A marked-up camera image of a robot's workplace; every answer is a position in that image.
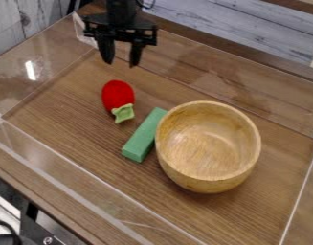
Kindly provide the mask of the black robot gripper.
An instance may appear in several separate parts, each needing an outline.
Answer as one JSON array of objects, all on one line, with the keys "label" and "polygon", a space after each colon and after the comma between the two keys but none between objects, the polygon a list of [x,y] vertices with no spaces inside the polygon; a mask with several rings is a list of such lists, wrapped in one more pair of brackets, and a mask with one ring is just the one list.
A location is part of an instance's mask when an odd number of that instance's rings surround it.
[{"label": "black robot gripper", "polygon": [[145,46],[157,45],[157,24],[136,15],[124,25],[116,25],[109,21],[108,14],[82,15],[86,37],[93,37],[98,42],[99,53],[108,64],[113,63],[116,56],[116,42],[122,41],[132,43],[129,54],[129,66],[140,64]]}]

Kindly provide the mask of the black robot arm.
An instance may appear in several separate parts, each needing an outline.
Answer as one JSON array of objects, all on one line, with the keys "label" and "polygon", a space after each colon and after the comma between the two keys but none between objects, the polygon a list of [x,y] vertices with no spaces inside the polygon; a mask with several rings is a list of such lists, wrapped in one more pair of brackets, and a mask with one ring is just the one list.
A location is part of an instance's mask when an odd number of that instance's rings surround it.
[{"label": "black robot arm", "polygon": [[145,47],[157,45],[157,24],[140,14],[140,9],[152,7],[141,0],[106,0],[105,13],[81,16],[83,34],[97,41],[102,60],[108,64],[116,57],[117,41],[130,44],[130,67],[140,64]]}]

